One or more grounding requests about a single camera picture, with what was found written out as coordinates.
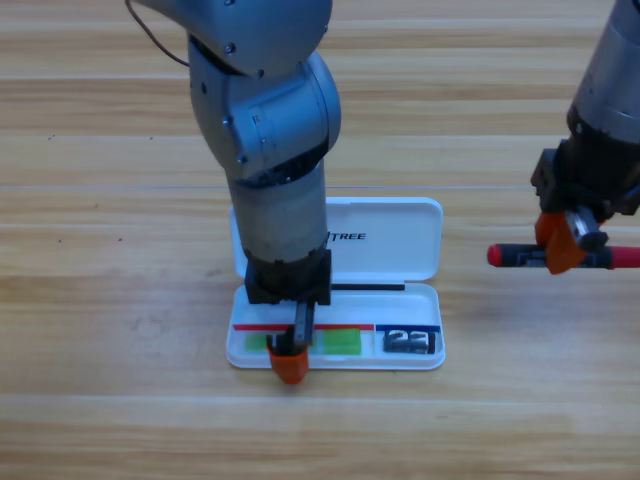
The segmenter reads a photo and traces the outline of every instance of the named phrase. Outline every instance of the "gray robot arm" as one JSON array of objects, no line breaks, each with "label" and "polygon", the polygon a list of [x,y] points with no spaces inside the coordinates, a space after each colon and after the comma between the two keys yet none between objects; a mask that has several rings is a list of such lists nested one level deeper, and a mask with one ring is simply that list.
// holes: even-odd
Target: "gray robot arm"
[{"label": "gray robot arm", "polygon": [[304,350],[313,305],[331,291],[323,159],[341,109],[315,50],[332,0],[135,1],[188,33],[192,106],[227,176],[249,301],[311,306],[283,347]]},{"label": "gray robot arm", "polygon": [[599,224],[640,206],[640,0],[616,0],[567,123],[571,136],[543,152],[531,179],[552,273],[604,246]]}]

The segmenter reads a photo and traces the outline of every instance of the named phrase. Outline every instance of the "white box lid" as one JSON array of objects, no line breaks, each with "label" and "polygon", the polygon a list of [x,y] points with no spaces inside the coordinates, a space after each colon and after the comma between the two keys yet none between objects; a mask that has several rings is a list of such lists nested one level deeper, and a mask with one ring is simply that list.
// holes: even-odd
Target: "white box lid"
[{"label": "white box lid", "polygon": [[[333,283],[423,281],[438,270],[443,211],[433,199],[328,197],[327,221]],[[233,208],[231,236],[236,273],[244,277]]]}]

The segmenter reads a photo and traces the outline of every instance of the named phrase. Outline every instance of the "white case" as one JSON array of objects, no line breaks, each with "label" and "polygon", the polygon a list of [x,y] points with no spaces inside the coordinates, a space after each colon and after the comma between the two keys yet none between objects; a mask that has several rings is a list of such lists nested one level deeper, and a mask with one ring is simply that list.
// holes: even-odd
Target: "white case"
[{"label": "white case", "polygon": [[[440,204],[414,197],[328,197],[327,219],[332,283],[392,285],[396,290],[333,291],[330,306],[316,307],[310,368],[439,367],[446,349],[438,294],[431,286],[418,282],[432,278],[438,270],[443,223]],[[244,277],[247,259],[233,209],[231,235],[236,272]],[[244,286],[240,287],[235,294],[227,335],[229,362],[240,368],[271,368],[266,348],[260,345],[255,348],[256,336],[283,331],[293,323],[294,314],[293,302],[250,305]],[[335,348],[325,345],[328,330],[342,329],[360,330],[359,353],[354,345],[345,347],[348,354],[332,353]],[[405,335],[435,333],[435,348],[431,347],[430,353],[385,352],[386,331],[406,332]]]}]

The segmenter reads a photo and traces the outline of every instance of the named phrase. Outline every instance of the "green block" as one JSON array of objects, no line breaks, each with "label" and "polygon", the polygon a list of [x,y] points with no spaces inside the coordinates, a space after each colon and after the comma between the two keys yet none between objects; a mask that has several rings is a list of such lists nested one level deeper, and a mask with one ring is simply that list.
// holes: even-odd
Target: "green block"
[{"label": "green block", "polygon": [[361,355],[362,341],[360,329],[325,330],[324,332],[325,355]]},{"label": "green block", "polygon": [[247,353],[258,353],[267,349],[267,336],[264,333],[250,333],[244,339],[244,350]]}]

